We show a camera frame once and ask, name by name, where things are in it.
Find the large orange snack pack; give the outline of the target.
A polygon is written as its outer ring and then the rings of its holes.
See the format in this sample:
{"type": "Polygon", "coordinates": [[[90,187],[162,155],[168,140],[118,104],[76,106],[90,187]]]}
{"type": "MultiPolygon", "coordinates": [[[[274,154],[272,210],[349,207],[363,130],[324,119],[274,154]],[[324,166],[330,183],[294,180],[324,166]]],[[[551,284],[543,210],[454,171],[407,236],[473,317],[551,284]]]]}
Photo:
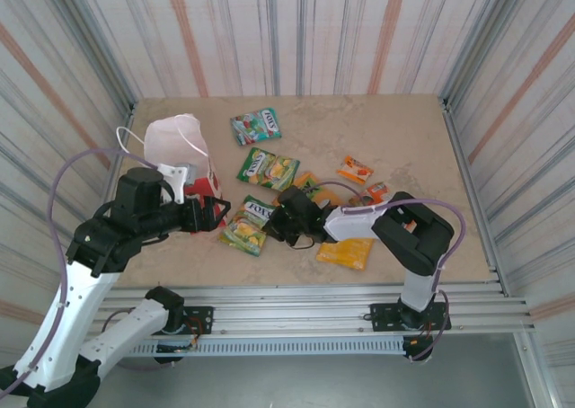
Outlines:
{"type": "Polygon", "coordinates": [[[304,172],[291,180],[282,178],[270,180],[268,181],[268,186],[275,191],[281,192],[281,188],[287,186],[288,182],[291,182],[291,185],[304,191],[306,197],[320,207],[325,205],[327,202],[336,206],[343,204],[342,199],[327,187],[319,186],[316,188],[316,185],[320,183],[320,180],[311,172],[304,172]]]}

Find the green Fox's candy pack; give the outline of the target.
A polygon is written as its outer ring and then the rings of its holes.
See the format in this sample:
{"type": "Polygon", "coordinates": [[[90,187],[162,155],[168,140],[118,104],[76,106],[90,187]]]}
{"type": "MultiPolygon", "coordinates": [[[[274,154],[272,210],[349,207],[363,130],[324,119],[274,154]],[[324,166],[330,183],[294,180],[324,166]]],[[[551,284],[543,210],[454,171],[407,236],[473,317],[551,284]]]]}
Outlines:
{"type": "Polygon", "coordinates": [[[236,175],[241,182],[284,191],[293,184],[300,161],[252,147],[236,175]]]}
{"type": "Polygon", "coordinates": [[[266,240],[263,227],[274,206],[248,195],[219,235],[219,241],[237,250],[259,257],[266,240]]]}

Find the yellow snack pack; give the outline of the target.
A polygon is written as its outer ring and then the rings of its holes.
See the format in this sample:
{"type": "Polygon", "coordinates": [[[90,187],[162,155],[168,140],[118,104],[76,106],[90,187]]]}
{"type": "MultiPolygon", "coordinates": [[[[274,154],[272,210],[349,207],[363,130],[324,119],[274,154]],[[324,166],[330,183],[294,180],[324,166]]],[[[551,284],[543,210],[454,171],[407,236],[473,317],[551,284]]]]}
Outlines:
{"type": "Polygon", "coordinates": [[[335,244],[322,244],[315,259],[363,271],[367,267],[373,243],[373,239],[349,239],[335,244]]]}

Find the orange clear snack pack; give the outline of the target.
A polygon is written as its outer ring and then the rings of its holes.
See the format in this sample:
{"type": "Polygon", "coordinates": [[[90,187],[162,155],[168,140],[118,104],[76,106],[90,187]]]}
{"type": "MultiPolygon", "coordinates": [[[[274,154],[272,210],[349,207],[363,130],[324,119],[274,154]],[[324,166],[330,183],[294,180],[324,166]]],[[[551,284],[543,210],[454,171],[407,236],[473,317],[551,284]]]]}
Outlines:
{"type": "Polygon", "coordinates": [[[347,155],[336,173],[351,182],[364,185],[374,173],[374,170],[352,156],[347,155]]]}

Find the white red paper bag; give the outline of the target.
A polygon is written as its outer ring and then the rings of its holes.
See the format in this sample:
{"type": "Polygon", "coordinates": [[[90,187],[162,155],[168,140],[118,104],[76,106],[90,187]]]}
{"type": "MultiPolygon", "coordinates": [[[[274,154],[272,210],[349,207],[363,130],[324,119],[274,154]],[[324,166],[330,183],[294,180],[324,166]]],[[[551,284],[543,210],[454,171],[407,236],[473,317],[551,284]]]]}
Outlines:
{"type": "Polygon", "coordinates": [[[223,198],[219,180],[208,154],[208,146],[200,131],[200,123],[191,114],[175,115],[152,122],[145,133],[144,159],[148,164],[136,167],[158,171],[159,164],[196,165],[196,181],[192,186],[186,187],[184,192],[185,199],[199,200],[202,208],[204,196],[223,198]]]}

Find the teal Fox's candy pack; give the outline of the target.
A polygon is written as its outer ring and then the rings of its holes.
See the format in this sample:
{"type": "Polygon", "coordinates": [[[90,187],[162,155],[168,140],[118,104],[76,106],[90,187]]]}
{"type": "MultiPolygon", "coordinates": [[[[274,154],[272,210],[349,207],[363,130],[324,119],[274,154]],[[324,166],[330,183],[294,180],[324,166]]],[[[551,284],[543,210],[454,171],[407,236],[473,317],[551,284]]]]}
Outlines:
{"type": "Polygon", "coordinates": [[[282,137],[279,118],[271,107],[235,116],[230,119],[230,123],[234,138],[240,146],[282,137]]]}

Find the small orange snack pack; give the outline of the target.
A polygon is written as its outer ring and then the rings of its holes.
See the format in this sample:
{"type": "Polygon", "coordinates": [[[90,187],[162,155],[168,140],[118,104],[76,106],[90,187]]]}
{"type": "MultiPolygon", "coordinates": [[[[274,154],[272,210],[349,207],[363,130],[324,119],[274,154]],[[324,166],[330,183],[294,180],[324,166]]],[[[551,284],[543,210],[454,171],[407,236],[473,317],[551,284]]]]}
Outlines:
{"type": "Polygon", "coordinates": [[[372,206],[385,203],[392,197],[393,194],[384,182],[376,182],[365,188],[358,196],[352,197],[349,204],[352,207],[372,206]]]}

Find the aluminium rail frame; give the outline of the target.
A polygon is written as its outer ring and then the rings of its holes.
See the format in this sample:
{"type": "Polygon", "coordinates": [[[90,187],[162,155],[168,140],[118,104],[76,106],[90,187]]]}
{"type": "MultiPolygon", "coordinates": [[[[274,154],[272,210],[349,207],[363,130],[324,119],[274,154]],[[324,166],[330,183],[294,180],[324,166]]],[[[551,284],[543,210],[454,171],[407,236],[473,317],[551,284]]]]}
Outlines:
{"type": "MultiPolygon", "coordinates": [[[[446,283],[452,334],[531,333],[525,299],[499,282],[446,283]]],[[[188,306],[212,306],[215,337],[336,336],[371,333],[370,305],[393,303],[398,284],[178,287],[188,306]]]]}

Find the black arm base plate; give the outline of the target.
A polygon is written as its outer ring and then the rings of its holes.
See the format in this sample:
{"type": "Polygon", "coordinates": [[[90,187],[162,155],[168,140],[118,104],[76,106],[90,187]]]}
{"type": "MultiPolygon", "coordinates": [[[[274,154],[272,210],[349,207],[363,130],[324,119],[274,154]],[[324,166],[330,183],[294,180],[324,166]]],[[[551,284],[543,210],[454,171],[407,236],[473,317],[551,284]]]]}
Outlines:
{"type": "Polygon", "coordinates": [[[431,331],[452,328],[444,302],[431,302],[422,312],[417,312],[402,302],[372,304],[363,319],[372,325],[374,332],[420,331],[425,325],[431,331]]]}
{"type": "Polygon", "coordinates": [[[168,315],[166,326],[154,335],[206,335],[211,334],[215,309],[212,306],[184,306],[168,315]]]}

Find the aluminium side rail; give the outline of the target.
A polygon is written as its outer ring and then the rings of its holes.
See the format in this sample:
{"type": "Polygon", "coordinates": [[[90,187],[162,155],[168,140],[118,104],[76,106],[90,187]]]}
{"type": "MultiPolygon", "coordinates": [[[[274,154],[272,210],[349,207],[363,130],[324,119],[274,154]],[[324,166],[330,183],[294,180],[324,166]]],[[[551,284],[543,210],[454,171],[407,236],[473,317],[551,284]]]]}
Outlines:
{"type": "Polygon", "coordinates": [[[477,190],[473,184],[471,168],[464,154],[460,139],[457,135],[454,117],[452,115],[450,102],[444,98],[438,98],[442,116],[446,124],[447,134],[453,147],[456,162],[462,176],[465,192],[471,206],[475,225],[482,242],[483,253],[488,267],[497,276],[497,281],[501,285],[501,292],[504,297],[509,297],[509,288],[505,273],[501,270],[500,255],[494,242],[491,230],[488,227],[486,214],[482,208],[477,190]]]}

